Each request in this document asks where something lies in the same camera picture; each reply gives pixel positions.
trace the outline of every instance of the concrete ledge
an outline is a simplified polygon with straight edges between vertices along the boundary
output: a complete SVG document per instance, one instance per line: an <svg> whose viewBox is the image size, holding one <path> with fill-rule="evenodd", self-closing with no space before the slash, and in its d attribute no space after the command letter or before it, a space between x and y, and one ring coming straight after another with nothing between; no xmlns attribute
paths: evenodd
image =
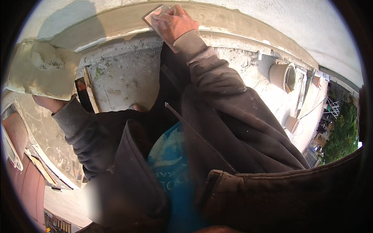
<svg viewBox="0 0 373 233"><path fill-rule="evenodd" d="M73 26L54 38L51 43L81 51L101 42L152 31L142 18L162 4L170 7L180 4L200 23L201 31L219 32L257 41L282 50L311 67L319 66L303 48L272 27L236 11L196 3L150 2L111 10Z"/></svg>

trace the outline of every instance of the cuff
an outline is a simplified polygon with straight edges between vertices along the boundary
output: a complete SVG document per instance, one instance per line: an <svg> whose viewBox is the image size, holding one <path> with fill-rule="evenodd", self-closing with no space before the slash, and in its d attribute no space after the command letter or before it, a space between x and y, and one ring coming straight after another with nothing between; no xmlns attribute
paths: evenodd
<svg viewBox="0 0 373 233"><path fill-rule="evenodd" d="M173 46L182 51L186 60L192 59L207 48L205 42L200 38L198 30L184 33L173 43Z"/></svg>
<svg viewBox="0 0 373 233"><path fill-rule="evenodd" d="M52 118L56 120L65 137L72 138L85 125L89 116L90 114L84 110L74 94L62 109L52 115Z"/></svg>

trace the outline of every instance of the plastering trowel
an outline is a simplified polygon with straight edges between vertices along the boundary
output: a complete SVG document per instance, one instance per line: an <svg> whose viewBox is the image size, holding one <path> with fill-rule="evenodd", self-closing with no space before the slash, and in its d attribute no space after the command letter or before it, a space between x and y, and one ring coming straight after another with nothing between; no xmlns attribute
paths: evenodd
<svg viewBox="0 0 373 233"><path fill-rule="evenodd" d="M70 100L81 56L49 43L25 39L14 56L5 87Z"/></svg>
<svg viewBox="0 0 373 233"><path fill-rule="evenodd" d="M168 47L170 47L170 49L174 52L174 53L178 53L180 52L179 49L175 48L173 46L173 44L166 40L164 37L163 37L163 33L162 31L159 29L158 25L156 24L156 20L153 19L152 15L161 15L161 14L166 14L166 12L170 9L169 6L167 5L162 5L160 7L158 7L157 9L155 9L154 11L152 11L149 15L145 16L144 18L144 21L153 28L153 30L159 35L159 37L162 38L162 40L168 45Z"/></svg>

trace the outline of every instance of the flower pot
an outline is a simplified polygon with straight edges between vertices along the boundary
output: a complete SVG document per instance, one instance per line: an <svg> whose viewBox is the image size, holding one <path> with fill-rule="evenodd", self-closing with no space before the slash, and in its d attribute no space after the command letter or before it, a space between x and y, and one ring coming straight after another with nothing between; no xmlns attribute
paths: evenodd
<svg viewBox="0 0 373 233"><path fill-rule="evenodd" d="M291 92L295 87L295 66L290 64L274 64L269 69L269 80L275 86L286 92L285 83Z"/></svg>
<svg viewBox="0 0 373 233"><path fill-rule="evenodd" d="M288 118L285 121L285 127L290 131L291 134L293 134L299 125L299 120L295 117L288 116Z"/></svg>

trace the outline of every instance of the worker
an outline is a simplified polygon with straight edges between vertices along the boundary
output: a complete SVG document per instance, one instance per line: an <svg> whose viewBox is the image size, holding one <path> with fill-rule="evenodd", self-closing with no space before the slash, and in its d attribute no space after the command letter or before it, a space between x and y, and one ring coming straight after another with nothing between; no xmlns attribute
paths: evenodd
<svg viewBox="0 0 373 233"><path fill-rule="evenodd" d="M180 52L163 44L159 94L149 111L136 104L92 114L75 95L34 96L52 112L83 164L86 186L97 192L99 213L87 230L201 230L221 221L215 215L224 201L209 205L221 198L214 192L237 191L226 180L310 168L255 90L200 38L198 22L179 5L152 17Z"/></svg>

